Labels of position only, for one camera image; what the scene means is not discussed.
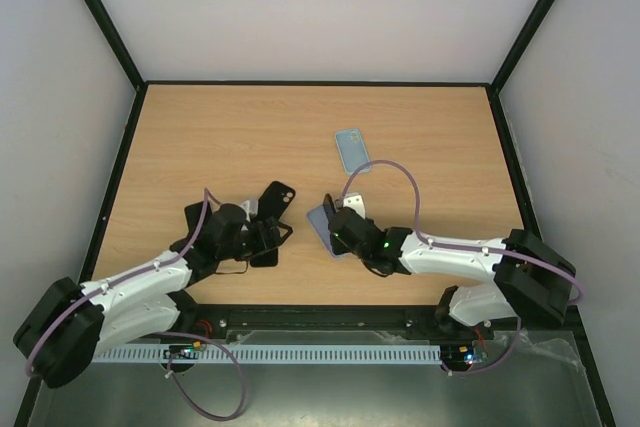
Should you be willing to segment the black phone case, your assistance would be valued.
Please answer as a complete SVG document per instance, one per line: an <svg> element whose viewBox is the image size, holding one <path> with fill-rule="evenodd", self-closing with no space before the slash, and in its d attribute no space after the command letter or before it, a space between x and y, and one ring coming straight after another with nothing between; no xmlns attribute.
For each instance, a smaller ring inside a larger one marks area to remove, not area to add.
<svg viewBox="0 0 640 427"><path fill-rule="evenodd" d="M279 221L295 196L296 191L292 187L280 181L271 182L258 199L258 210L254 219Z"/></svg>

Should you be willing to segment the lavender phone case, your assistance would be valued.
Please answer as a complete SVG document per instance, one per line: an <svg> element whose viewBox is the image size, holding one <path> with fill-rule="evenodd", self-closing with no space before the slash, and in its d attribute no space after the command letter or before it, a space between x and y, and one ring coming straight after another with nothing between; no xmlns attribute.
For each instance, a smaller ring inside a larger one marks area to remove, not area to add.
<svg viewBox="0 0 640 427"><path fill-rule="evenodd" d="M306 214L306 218L309 221L314 232L320 239L325 250L332 258L334 259L343 258L348 254L348 252L342 252L342 251L339 251L338 253L334 252L334 249L331 244L332 236L330 235L330 232L328 229L329 220L325 212L325 209L322 205L319 205L311 209Z"/></svg>

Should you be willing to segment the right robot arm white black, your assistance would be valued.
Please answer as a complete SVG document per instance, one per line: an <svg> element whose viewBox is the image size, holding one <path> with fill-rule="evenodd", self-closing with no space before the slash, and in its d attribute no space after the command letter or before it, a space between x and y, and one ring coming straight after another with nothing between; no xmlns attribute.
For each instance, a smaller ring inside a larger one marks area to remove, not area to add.
<svg viewBox="0 0 640 427"><path fill-rule="evenodd" d="M474 281L454 285L441 297L436 326L460 337L486 321L518 317L536 327L563 325L576 286L576 269L535 234L514 229L505 238L469 240L430 236L412 228L378 228L362 198L325 196L330 249L352 254L373 274L445 274Z"/></svg>

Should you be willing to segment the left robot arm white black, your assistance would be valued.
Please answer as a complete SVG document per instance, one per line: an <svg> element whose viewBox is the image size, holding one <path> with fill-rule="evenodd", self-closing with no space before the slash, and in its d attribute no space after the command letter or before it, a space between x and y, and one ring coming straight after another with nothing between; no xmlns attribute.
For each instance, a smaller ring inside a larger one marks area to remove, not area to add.
<svg viewBox="0 0 640 427"><path fill-rule="evenodd" d="M187 288L226 260L251 264L291 236L278 215L250 216L236 204L208 201L184 210L187 235L140 266L97 281L54 282L16 331L25 370L50 388L78 377L93 358L149 334L187 328L196 302Z"/></svg>

